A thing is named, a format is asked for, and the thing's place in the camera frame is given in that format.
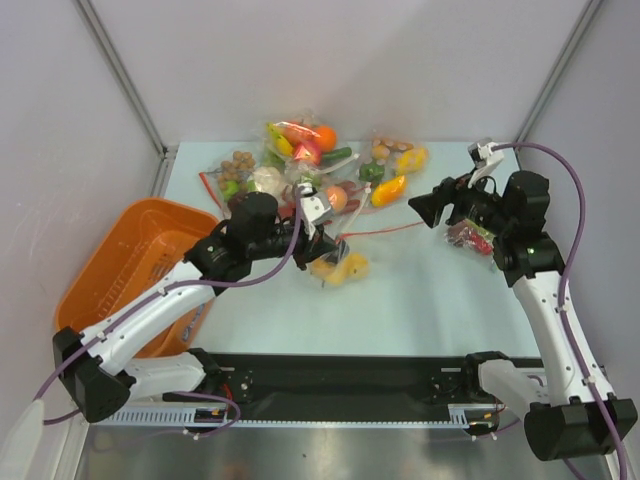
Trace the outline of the zip bag with green pear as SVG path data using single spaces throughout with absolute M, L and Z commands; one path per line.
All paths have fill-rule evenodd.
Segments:
M 484 257 L 493 255 L 494 235 L 469 220 L 449 226 L 444 238 L 451 246 L 467 249 Z

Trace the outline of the yellow fake pepper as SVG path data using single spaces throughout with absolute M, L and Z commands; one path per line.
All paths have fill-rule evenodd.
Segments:
M 350 253 L 330 269 L 324 281 L 331 286 L 338 287 L 348 281 L 364 279 L 369 275 L 369 272 L 368 259 L 359 253 Z

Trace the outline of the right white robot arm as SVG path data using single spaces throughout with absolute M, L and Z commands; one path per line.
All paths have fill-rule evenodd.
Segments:
M 620 399 L 597 365 L 582 333 L 569 289 L 568 269 L 545 232 L 548 180 L 530 171 L 512 174 L 503 193 L 472 184 L 470 175 L 448 177 L 409 206 L 435 227 L 447 206 L 449 225 L 474 221 L 493 234 L 493 257 L 529 321 L 544 367 L 540 387 L 497 351 L 469 354 L 461 376 L 473 401 L 490 395 L 524 424 L 534 455 L 542 461 L 608 455 L 638 420 L 630 399 Z

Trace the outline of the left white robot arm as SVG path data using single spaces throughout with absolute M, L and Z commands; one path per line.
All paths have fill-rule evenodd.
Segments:
M 224 382 L 213 357 L 190 349 L 169 357 L 138 359 L 151 340 L 189 311 L 228 289 L 260 284 L 251 279 L 256 261 L 275 259 L 282 269 L 294 260 L 305 269 L 337 248 L 324 224 L 340 211 L 331 194 L 298 187 L 293 216 L 282 218 L 276 198 L 250 192 L 229 218 L 198 240 L 155 285 L 121 310 L 77 332 L 65 327 L 53 337 L 55 375 L 80 414 L 103 421 L 132 400 L 177 395 L 208 400 Z

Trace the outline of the zip bag with yellow fruit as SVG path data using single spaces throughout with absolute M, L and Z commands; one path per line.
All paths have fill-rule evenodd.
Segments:
M 414 221 L 341 231 L 337 249 L 309 265 L 306 282 L 315 289 L 336 290 L 381 277 L 400 264 L 422 226 L 421 221 Z

